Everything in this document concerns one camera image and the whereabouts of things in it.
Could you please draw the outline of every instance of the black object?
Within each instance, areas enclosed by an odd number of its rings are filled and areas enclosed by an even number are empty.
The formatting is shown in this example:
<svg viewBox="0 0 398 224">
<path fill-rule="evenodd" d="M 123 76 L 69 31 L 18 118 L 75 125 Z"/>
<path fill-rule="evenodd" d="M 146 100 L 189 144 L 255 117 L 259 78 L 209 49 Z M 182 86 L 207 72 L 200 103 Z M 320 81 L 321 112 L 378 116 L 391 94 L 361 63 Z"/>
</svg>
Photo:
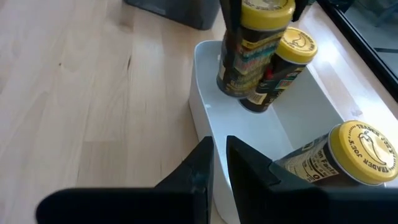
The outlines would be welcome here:
<svg viewBox="0 0 398 224">
<path fill-rule="evenodd" d="M 331 3 L 330 0 L 317 1 L 348 42 L 353 46 L 355 51 L 362 57 L 366 65 L 368 65 L 374 75 L 384 85 L 386 90 L 398 102 L 398 74 L 395 74 L 378 56 L 373 47 L 368 44 L 344 15 L 344 12 L 350 7 L 353 1 L 348 0 L 346 1 L 347 4 L 343 5 L 335 5 Z"/>
<path fill-rule="evenodd" d="M 295 22 L 300 19 L 301 14 L 303 13 L 305 7 L 308 5 L 309 0 L 295 0 L 296 9 L 293 13 L 292 22 Z"/>
<path fill-rule="evenodd" d="M 164 180 L 149 189 L 66 189 L 36 211 L 38 224 L 209 224 L 213 196 L 213 140 L 205 137 Z"/>
<path fill-rule="evenodd" d="M 208 30 L 213 26 L 219 0 L 123 0 L 125 3 L 164 16 L 187 26 Z"/>
<path fill-rule="evenodd" d="M 227 160 L 241 224 L 396 223 L 396 189 L 319 188 L 234 136 Z"/>
</svg>

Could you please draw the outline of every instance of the jar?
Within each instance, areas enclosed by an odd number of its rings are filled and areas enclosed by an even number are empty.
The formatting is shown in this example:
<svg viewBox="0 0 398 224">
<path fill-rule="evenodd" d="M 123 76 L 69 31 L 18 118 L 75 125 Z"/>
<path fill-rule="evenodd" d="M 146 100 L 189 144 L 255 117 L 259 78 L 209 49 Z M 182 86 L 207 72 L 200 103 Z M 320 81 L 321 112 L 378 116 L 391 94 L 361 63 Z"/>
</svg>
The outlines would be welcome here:
<svg viewBox="0 0 398 224">
<path fill-rule="evenodd" d="M 217 85 L 233 97 L 245 97 L 258 84 L 283 36 L 294 0 L 243 0 L 238 34 L 226 31 Z"/>
<path fill-rule="evenodd" d="M 315 41 L 304 31 L 288 27 L 256 89 L 241 104 L 263 112 L 304 70 L 317 54 Z"/>
<path fill-rule="evenodd" d="M 397 153 L 378 130 L 347 121 L 276 163 L 321 186 L 381 185 L 398 174 Z"/>
</svg>

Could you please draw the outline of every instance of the glass window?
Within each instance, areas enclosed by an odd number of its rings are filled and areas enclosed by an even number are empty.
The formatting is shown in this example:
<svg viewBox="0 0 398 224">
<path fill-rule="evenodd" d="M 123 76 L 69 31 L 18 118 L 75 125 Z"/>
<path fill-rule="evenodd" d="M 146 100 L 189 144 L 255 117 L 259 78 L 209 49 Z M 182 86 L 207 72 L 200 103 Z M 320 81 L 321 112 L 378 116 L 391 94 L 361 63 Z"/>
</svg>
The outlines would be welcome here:
<svg viewBox="0 0 398 224">
<path fill-rule="evenodd" d="M 398 0 L 318 0 L 390 94 L 398 99 Z"/>
</svg>

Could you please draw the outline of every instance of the black bin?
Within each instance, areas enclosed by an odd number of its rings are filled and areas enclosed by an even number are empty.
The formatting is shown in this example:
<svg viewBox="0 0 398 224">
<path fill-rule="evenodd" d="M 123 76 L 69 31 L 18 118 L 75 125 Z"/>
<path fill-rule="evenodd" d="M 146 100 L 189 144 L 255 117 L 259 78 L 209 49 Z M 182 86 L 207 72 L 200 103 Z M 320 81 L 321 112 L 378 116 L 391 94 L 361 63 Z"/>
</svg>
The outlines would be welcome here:
<svg viewBox="0 0 398 224">
<path fill-rule="evenodd" d="M 208 30 L 220 9 L 219 0 L 124 0 L 125 3 L 187 26 Z"/>
</svg>

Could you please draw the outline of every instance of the yellow cap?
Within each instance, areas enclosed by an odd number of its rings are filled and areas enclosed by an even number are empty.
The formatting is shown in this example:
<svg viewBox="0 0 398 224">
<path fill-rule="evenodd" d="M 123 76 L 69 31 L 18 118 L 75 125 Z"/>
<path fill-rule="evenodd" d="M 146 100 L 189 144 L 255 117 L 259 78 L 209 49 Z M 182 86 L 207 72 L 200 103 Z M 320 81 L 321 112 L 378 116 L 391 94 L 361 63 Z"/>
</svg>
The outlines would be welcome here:
<svg viewBox="0 0 398 224">
<path fill-rule="evenodd" d="M 310 63 L 317 54 L 317 44 L 305 32 L 288 27 L 276 49 L 281 58 L 298 64 Z"/>
<path fill-rule="evenodd" d="M 329 139 L 336 161 L 355 179 L 369 185 L 393 180 L 397 152 L 378 130 L 360 121 L 333 129 Z"/>
<path fill-rule="evenodd" d="M 242 0 L 241 24 L 256 30 L 283 28 L 292 20 L 294 9 L 294 0 Z"/>
</svg>

